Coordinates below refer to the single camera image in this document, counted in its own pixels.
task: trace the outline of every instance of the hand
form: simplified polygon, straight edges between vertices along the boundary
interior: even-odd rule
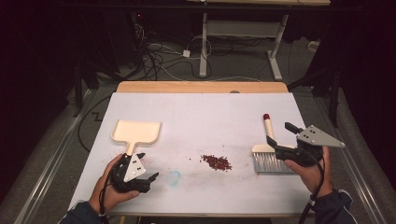
[[[323,147],[323,160],[319,162],[322,168],[323,161],[325,162],[324,182],[322,187],[320,188],[317,198],[332,193],[332,184],[330,182],[330,157],[328,147]],[[311,191],[311,193],[313,193],[317,189],[320,183],[320,170],[316,165],[311,167],[303,167],[297,164],[297,162],[291,160],[285,160],[285,164],[292,171],[294,171],[294,173],[300,176],[300,178],[303,180],[303,183],[306,185],[308,190]]]
[[[95,188],[93,189],[92,196],[89,200],[89,203],[93,210],[97,214],[100,214],[100,204],[99,204],[99,194],[102,190],[103,186],[105,185],[105,181],[107,178],[108,173],[111,170],[111,167],[121,158],[122,154],[114,158],[106,167],[105,172],[101,177],[99,177],[98,181],[96,182]],[[110,211],[113,209],[117,204],[126,202],[139,196],[139,191],[132,190],[126,193],[119,193],[117,192],[112,185],[107,186],[106,194],[105,194],[105,209],[106,211]]]

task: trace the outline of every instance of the table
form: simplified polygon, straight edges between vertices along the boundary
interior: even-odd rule
[[[328,6],[330,0],[206,0],[208,3],[226,3],[226,4],[254,4],[254,5],[302,5],[304,7]],[[283,15],[280,22],[257,22],[257,21],[210,21],[207,19],[207,13],[203,17],[202,31],[202,53],[200,61],[200,77],[206,77],[207,65],[207,47],[208,35],[232,35],[232,36],[253,36],[253,37],[274,37],[275,44],[272,50],[267,51],[269,63],[271,65],[275,80],[281,81],[279,66],[276,62],[276,54],[282,40],[283,32],[286,28],[289,15]]]
[[[122,82],[70,206],[91,196],[106,164],[125,149],[110,138],[115,122],[134,119],[162,123],[156,143],[136,148],[147,153],[148,175],[160,175],[147,194],[119,204],[111,215],[297,217],[309,198],[300,177],[254,173],[251,147],[264,141],[262,113],[267,112],[277,140],[295,144],[283,127],[285,119],[300,127],[304,123],[283,83]],[[211,169],[200,160],[210,154],[227,157],[233,169]]]

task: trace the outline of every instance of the dark background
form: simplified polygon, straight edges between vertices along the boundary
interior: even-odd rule
[[[364,2],[332,1],[332,5],[355,7]],[[185,1],[165,2],[178,3]],[[390,8],[390,1],[368,2],[366,12],[331,23],[304,14],[290,16],[284,37],[286,41],[302,36],[322,40],[307,75],[328,69],[308,84],[315,86],[317,96],[325,95],[334,71],[339,71],[340,85],[361,133],[396,187],[396,176],[391,173],[396,136],[396,28]],[[66,95],[74,85],[76,65],[87,85],[96,88],[96,71],[112,74],[118,72],[120,63],[128,63],[126,58],[138,59],[129,50],[134,49],[128,41],[134,39],[134,32],[125,14],[89,12],[82,19],[77,12],[60,11],[50,0],[3,1],[0,9],[2,201],[40,137],[68,104]],[[178,41],[189,41],[201,27],[201,19],[196,19],[202,18],[199,14],[144,16],[149,29]]]

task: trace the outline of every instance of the dark blue sleeve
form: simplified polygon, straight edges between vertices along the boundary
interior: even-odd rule
[[[71,208],[60,224],[102,224],[101,218],[95,213],[88,202],[78,202]]]
[[[352,203],[352,198],[346,191],[334,189],[331,194],[316,199],[312,207],[312,210],[315,212],[315,223],[357,223],[348,211]]]

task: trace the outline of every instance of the coffee beans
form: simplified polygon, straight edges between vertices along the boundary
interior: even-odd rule
[[[204,161],[206,161],[207,163],[209,163],[209,166],[211,168],[213,168],[214,170],[232,170],[232,166],[231,164],[228,162],[227,157],[220,157],[217,158],[213,155],[211,156],[207,156],[207,155],[203,155],[201,156],[201,159],[203,159]]]

